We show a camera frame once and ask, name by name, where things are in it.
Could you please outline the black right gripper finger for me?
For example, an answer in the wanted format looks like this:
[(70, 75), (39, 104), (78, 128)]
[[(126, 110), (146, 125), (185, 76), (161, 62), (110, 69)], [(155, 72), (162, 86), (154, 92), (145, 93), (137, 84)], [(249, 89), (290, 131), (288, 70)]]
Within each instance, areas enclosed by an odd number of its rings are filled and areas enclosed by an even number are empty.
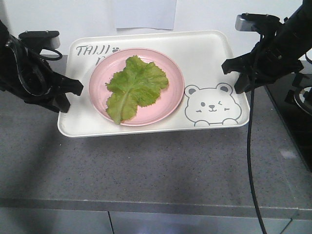
[(240, 73), (234, 85), (237, 94), (246, 93), (252, 90), (252, 76)]
[(239, 72), (250, 75), (252, 72), (253, 61), (254, 57), (252, 55), (241, 55), (236, 58), (226, 59), (222, 63), (221, 68), (225, 75), (231, 72)]

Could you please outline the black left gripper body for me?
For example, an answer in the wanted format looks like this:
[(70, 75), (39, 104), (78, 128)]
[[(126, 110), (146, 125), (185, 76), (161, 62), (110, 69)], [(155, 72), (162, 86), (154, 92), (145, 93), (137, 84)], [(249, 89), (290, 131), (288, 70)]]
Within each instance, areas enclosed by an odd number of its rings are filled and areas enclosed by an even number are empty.
[(4, 89), (24, 101), (32, 97), (56, 96), (49, 60), (60, 60), (51, 39), (4, 40)]

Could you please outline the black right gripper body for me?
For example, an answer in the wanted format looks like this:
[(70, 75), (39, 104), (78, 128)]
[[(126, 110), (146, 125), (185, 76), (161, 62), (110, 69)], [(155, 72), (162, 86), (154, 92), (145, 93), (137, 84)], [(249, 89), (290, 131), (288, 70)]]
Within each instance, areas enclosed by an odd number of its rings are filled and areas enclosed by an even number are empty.
[(253, 56), (252, 89), (274, 83), (277, 79), (303, 69), (299, 58), (302, 39), (293, 26), (281, 23), (251, 22), (242, 29), (256, 31), (261, 37), (254, 49), (247, 55)]

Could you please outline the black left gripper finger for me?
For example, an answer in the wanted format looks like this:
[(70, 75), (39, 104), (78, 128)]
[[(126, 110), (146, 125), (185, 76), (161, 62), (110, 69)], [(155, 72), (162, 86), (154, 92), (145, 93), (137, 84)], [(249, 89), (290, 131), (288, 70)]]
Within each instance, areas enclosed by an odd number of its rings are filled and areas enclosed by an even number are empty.
[(41, 106), (53, 112), (67, 113), (70, 108), (70, 102), (65, 94), (59, 94), (56, 96), (48, 97), (32, 97), (24, 101), (27, 104), (33, 104)]
[(72, 93), (80, 96), (83, 85), (79, 80), (68, 78), (59, 73), (53, 73), (53, 88), (57, 94)]

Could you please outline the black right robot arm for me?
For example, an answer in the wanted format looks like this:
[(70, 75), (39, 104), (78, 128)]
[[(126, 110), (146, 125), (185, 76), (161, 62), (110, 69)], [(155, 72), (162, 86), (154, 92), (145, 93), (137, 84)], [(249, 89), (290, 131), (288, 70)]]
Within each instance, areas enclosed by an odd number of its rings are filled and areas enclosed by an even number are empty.
[(303, 1), (283, 23), (273, 15), (242, 13), (236, 17), (235, 28), (260, 35), (249, 53), (221, 65), (225, 74), (239, 72), (234, 89), (241, 94), (303, 69), (299, 59), (312, 47), (312, 2)]

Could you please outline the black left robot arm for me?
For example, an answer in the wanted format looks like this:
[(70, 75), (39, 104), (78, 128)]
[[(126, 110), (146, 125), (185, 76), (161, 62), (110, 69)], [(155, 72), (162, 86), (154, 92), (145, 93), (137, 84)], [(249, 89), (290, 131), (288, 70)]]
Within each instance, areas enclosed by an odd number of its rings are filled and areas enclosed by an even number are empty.
[(0, 89), (25, 103), (53, 112), (68, 112), (67, 93), (80, 96), (83, 85), (52, 70), (49, 61), (62, 58), (57, 51), (59, 31), (25, 31), (16, 38), (0, 25)]

